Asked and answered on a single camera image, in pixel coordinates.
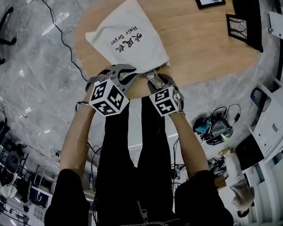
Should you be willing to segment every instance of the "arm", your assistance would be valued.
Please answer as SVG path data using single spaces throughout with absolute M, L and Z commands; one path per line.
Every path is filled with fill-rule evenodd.
M 93 86 L 90 86 L 83 102 L 89 102 L 92 90 Z M 78 106 L 63 144 L 60 170 L 70 169 L 82 178 L 89 150 L 88 134 L 94 114 L 95 110 L 91 106 L 84 104 Z
M 170 117 L 178 132 L 181 154 L 187 168 L 188 177 L 192 178 L 197 172 L 208 170 L 206 155 L 185 115 L 183 113 L 172 113 Z

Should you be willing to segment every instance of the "wooden table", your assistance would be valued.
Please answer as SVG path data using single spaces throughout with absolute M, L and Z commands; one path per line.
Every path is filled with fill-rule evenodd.
M 98 25 L 125 0 L 99 0 L 81 16 L 75 30 L 75 49 L 87 74 L 96 76 L 109 62 L 87 42 L 86 32 Z M 232 0 L 226 5 L 199 10 L 195 0 L 137 0 L 159 33 L 171 67 L 161 73 L 173 77 L 179 87 L 206 81 L 251 67 L 258 52 L 227 34 L 225 14 L 234 14 Z M 148 96 L 147 79 L 140 77 L 128 98 Z

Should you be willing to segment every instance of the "black pants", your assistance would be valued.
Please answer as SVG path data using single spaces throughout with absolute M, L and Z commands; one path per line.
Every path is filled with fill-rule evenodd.
M 129 105 L 121 114 L 106 118 L 96 180 L 96 210 L 101 225 L 143 223 L 137 201 L 147 209 L 149 221 L 174 218 L 165 118 L 149 97 L 141 102 L 142 151 L 137 168 L 128 150 Z

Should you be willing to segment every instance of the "chinese characters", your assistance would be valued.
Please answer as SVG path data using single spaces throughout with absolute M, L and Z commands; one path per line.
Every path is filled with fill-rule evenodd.
M 123 41 L 122 43 L 126 44 L 128 48 L 131 48 L 131 46 L 134 44 L 134 42 L 132 41 L 132 38 L 135 38 L 135 41 L 140 42 L 141 37 L 142 37 L 142 34 L 138 32 L 135 36 L 132 36 L 128 41 Z M 116 48 L 115 50 L 121 53 L 122 51 L 124 51 L 124 48 L 125 46 L 120 44 L 119 47 Z

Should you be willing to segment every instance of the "black bag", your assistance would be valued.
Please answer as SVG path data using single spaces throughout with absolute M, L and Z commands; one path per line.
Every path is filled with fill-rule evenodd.
M 235 14 L 247 21 L 247 44 L 263 53 L 259 0 L 233 0 Z

